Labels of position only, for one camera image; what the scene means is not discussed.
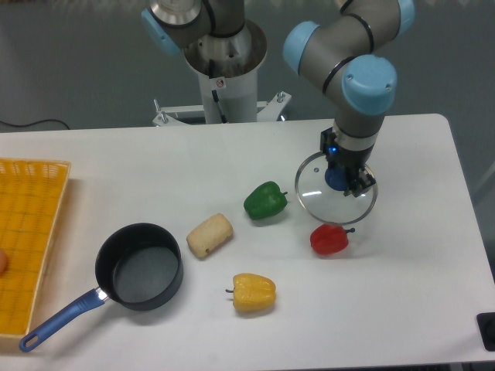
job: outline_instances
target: blue pot handle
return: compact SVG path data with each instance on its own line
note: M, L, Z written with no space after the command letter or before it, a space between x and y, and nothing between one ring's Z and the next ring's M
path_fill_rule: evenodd
M24 336L19 342L19 348L23 352L32 351L35 347L47 340L51 335L59 331L63 326L75 319L77 316L103 304L104 299L100 298L97 290L89 290L86 294L74 300L52 318L32 330L28 335Z

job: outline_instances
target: yellow plastic basket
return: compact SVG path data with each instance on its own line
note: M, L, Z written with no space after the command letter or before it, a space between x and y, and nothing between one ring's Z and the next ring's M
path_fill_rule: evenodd
M70 163L0 158L0 338L28 331Z

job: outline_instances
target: gray floor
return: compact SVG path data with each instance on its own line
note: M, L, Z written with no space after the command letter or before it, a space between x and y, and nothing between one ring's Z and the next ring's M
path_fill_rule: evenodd
M268 38L258 97L288 91L290 119L334 117L331 103L285 65L282 44L302 21L326 25L338 19L336 3L246 1L247 17ZM145 34L139 18L145 6L145 0L0 5L0 120L22 124L54 117L73 129L149 126L154 97L162 106L200 104L196 78L183 58L163 56ZM417 0L416 9L413 28L378 51L398 71L391 114L449 119L495 268L495 177L477 186L495 161L495 1Z

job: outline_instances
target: yellow bell pepper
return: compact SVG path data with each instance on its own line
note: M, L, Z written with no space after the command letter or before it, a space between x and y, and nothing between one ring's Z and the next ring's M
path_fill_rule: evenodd
M234 308L238 311L260 311L275 303L275 283L262 276L242 273L234 276Z

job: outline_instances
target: green bell pepper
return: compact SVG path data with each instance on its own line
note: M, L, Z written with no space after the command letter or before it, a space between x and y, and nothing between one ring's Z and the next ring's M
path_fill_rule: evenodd
M259 220L280 213L287 206L285 195L275 182L265 182L244 201L244 209L252 220Z

